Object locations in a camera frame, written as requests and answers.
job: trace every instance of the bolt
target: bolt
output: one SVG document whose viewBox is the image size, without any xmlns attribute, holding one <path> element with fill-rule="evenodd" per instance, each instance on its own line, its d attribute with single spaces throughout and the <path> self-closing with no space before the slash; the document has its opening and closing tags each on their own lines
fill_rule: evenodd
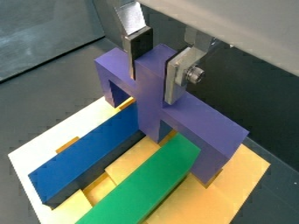
<svg viewBox="0 0 299 224">
<path fill-rule="evenodd" d="M 201 81 L 204 71 L 197 67 L 197 65 L 191 66 L 185 73 L 185 80 L 192 84 L 197 84 Z"/>
</svg>

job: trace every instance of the gray wall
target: gray wall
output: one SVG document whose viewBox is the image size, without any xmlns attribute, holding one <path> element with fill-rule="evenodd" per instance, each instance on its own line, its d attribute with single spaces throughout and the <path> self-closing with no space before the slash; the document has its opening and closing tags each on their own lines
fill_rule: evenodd
<svg viewBox="0 0 299 224">
<path fill-rule="evenodd" d="M 0 81 L 102 36 L 90 0 L 0 0 Z"/>
</svg>

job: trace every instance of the yellow block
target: yellow block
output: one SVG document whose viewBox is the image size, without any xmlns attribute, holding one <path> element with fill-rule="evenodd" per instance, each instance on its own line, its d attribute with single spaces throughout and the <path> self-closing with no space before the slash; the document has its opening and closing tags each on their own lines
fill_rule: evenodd
<svg viewBox="0 0 299 224">
<path fill-rule="evenodd" d="M 57 206 L 46 217 L 46 223 L 73 224 L 92 208 L 81 190 Z"/>
<path fill-rule="evenodd" d="M 56 153 L 61 153 L 64 150 L 68 149 L 69 146 L 72 146 L 77 141 L 80 140 L 80 138 L 76 136 L 73 137 L 57 150 Z"/>
<path fill-rule="evenodd" d="M 160 149 L 148 136 L 122 154 L 122 156 L 106 167 L 106 175 L 118 185 L 143 162 Z"/>
<path fill-rule="evenodd" d="M 116 108 L 121 110 L 126 108 L 134 101 L 136 99 L 133 97 L 129 97 Z"/>
<path fill-rule="evenodd" d="M 116 184 L 113 183 L 109 176 L 104 173 L 82 190 L 90 205 L 94 206 L 114 188 Z"/>
<path fill-rule="evenodd" d="M 229 223 L 268 166 L 269 163 L 240 145 L 209 187 L 205 189 L 193 175 L 188 174 L 145 222 Z"/>
</svg>

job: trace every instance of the purple cross-shaped block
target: purple cross-shaped block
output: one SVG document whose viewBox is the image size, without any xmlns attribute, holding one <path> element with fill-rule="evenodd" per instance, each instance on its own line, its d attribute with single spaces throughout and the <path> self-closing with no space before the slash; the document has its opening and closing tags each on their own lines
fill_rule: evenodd
<svg viewBox="0 0 299 224">
<path fill-rule="evenodd" d="M 205 184 L 232 157 L 248 132 L 203 101 L 185 92 L 173 105 L 164 102 L 165 61 L 175 50 L 159 45 L 134 61 L 129 77 L 126 53 L 114 48 L 96 59 L 97 75 L 106 102 L 116 107 L 129 96 L 136 99 L 138 129 L 160 142 L 177 130 L 201 149 L 191 168 Z"/>
</svg>

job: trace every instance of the green block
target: green block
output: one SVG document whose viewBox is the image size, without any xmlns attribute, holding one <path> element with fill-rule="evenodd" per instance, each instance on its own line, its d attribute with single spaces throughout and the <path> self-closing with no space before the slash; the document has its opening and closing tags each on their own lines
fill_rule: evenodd
<svg viewBox="0 0 299 224">
<path fill-rule="evenodd" d="M 78 224 L 133 224 L 144 220 L 188 173 L 200 149 L 177 134 L 147 159 Z"/>
</svg>

